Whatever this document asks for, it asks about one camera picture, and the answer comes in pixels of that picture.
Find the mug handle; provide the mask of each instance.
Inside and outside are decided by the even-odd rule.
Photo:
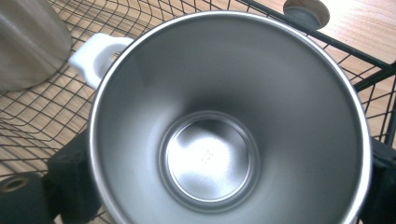
[[[97,89],[114,61],[110,57],[126,49],[133,41],[129,37],[95,34],[70,57],[69,63],[84,77],[88,85]]]

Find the silver pot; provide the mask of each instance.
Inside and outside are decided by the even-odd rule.
[[[0,91],[19,91],[51,77],[71,45],[69,30],[47,0],[2,1]]]
[[[71,60],[93,86],[99,58]],[[348,223],[368,188],[367,124],[343,72],[247,13],[192,14],[136,39],[106,72],[89,129],[117,222]]]

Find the stainless steel kettle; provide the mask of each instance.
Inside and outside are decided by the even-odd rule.
[[[0,91],[32,87],[68,58],[71,35],[46,0],[0,3]]]

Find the stainless steel mug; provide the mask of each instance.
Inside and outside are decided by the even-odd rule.
[[[117,222],[357,215],[371,167],[359,98],[329,55],[289,26],[202,12],[135,41],[95,35],[69,62],[98,88],[90,161]]]
[[[46,0],[0,3],[0,91],[32,87],[68,58],[71,35]]]

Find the metal wire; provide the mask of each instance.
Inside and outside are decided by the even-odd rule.
[[[49,0],[71,31],[72,53],[91,35],[137,38],[173,18],[206,10],[239,10],[292,25],[325,49],[355,85],[371,134],[395,145],[396,66],[319,32],[307,31],[253,0]],[[46,161],[87,125],[94,90],[67,63],[52,78],[24,91],[0,92],[0,180],[21,172],[44,174]],[[95,223],[111,223],[104,211]]]

